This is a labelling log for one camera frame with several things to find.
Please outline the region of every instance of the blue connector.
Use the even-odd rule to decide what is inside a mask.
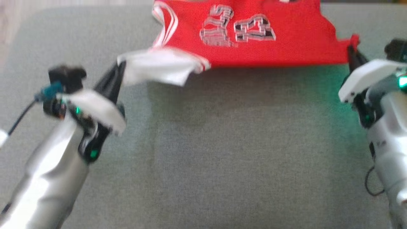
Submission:
[[[53,99],[58,93],[63,93],[63,87],[59,81],[51,84],[49,87],[43,88],[34,96],[34,99],[36,102],[43,102]]]

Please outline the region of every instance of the silver robotic arm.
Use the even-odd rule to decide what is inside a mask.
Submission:
[[[367,129],[374,169],[389,199],[393,229],[407,228],[407,64],[367,62],[350,48],[351,74],[339,92]]]
[[[78,69],[50,71],[51,83],[61,82],[65,94],[44,101],[44,111],[64,119],[28,160],[0,214],[0,229],[61,228],[106,137],[124,130],[124,110],[116,106],[124,68],[114,66],[94,90],[82,88]]]

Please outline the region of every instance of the gray table surface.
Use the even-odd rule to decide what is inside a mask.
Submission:
[[[383,58],[407,37],[407,7],[325,4],[338,36]],[[117,55],[160,31],[150,6],[52,9],[21,27],[0,76],[8,128],[47,82],[47,69],[82,64],[93,85]],[[386,228],[387,198],[371,198],[372,166],[357,115],[340,104],[346,66],[218,69],[185,87],[124,88],[128,127],[110,137],[64,229]],[[55,121],[35,107],[0,152],[0,205]],[[372,188],[381,186],[374,177]]]

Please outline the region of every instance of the red jersey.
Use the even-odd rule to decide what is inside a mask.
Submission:
[[[180,49],[212,67],[347,63],[351,40],[337,40],[319,6],[319,0],[156,0],[153,15],[164,29],[155,47]]]

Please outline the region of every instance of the green light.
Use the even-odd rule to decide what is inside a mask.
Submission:
[[[98,156],[98,154],[99,154],[98,150],[92,150],[92,152],[90,153],[90,157],[94,159]]]
[[[406,76],[399,77],[399,79],[398,79],[398,86],[399,86],[400,88],[404,88],[404,87],[407,86],[407,77],[406,77]]]

